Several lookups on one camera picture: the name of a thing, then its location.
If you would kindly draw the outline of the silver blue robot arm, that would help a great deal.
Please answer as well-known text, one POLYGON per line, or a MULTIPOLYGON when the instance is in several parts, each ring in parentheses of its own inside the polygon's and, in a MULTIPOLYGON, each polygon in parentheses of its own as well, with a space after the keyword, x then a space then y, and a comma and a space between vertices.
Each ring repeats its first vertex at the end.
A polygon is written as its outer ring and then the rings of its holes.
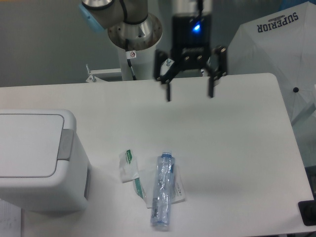
POLYGON ((212 1, 172 2, 171 50, 157 49, 162 38, 160 20, 146 0, 83 0, 80 11, 94 31, 106 30, 119 54, 123 80, 158 81, 171 99, 171 81, 184 71, 207 73, 208 96, 228 73, 227 49, 211 47, 212 1))

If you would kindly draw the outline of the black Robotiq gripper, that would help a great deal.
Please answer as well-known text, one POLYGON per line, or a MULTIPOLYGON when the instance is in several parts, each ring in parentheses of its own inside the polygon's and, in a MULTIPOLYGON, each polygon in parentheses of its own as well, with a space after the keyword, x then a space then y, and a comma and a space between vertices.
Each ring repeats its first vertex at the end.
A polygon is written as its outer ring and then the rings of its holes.
POLYGON ((219 45, 210 48, 212 25, 211 0, 172 1, 172 47, 171 59, 174 63, 165 74, 161 67, 168 59, 166 52, 156 49, 154 56, 154 79, 166 86, 166 100, 171 101, 171 81, 180 71, 204 68, 209 76, 208 96, 214 97, 214 87, 221 77, 228 74, 227 48, 219 45), (208 65, 211 55, 216 55, 218 67, 208 65))

